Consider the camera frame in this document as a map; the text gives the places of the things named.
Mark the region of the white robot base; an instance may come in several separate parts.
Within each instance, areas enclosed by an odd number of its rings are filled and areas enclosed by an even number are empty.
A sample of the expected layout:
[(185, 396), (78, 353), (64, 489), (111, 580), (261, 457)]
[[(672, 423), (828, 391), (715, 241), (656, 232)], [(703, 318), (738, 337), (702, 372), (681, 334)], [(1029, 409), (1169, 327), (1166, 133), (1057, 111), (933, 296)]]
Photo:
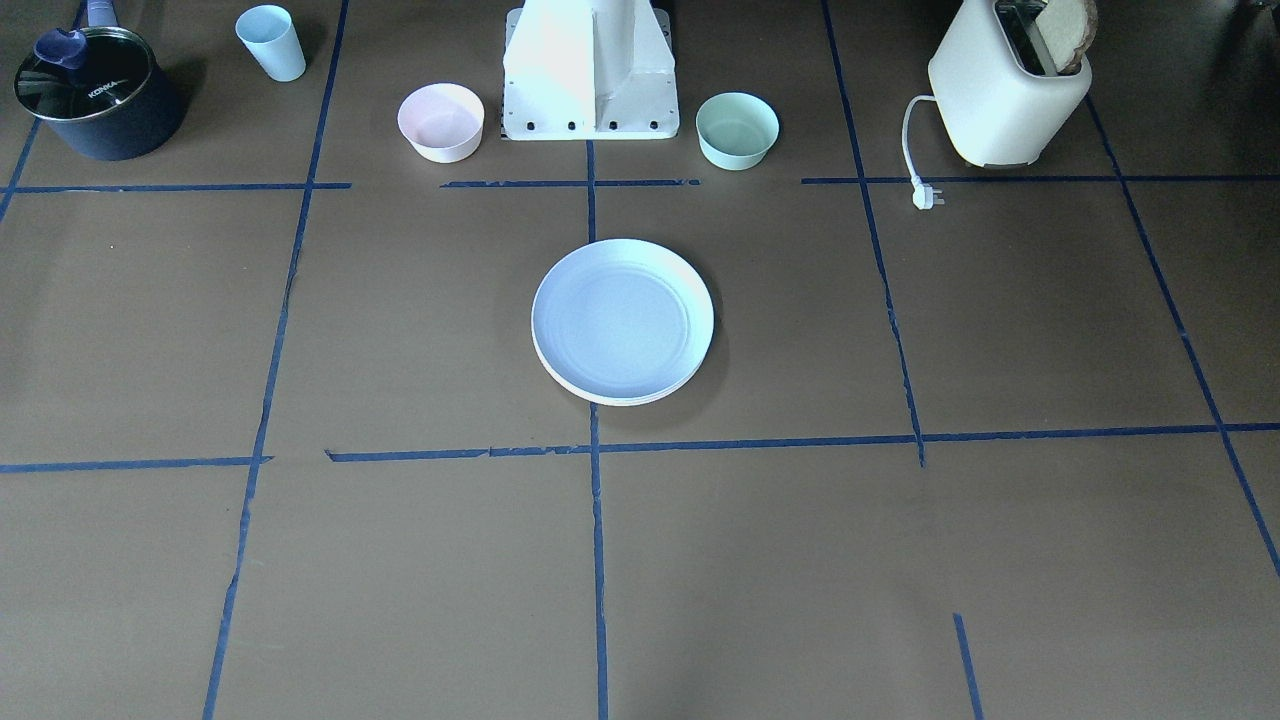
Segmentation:
[(500, 126), (513, 141), (649, 141), (680, 128), (669, 13), (526, 1), (507, 13)]

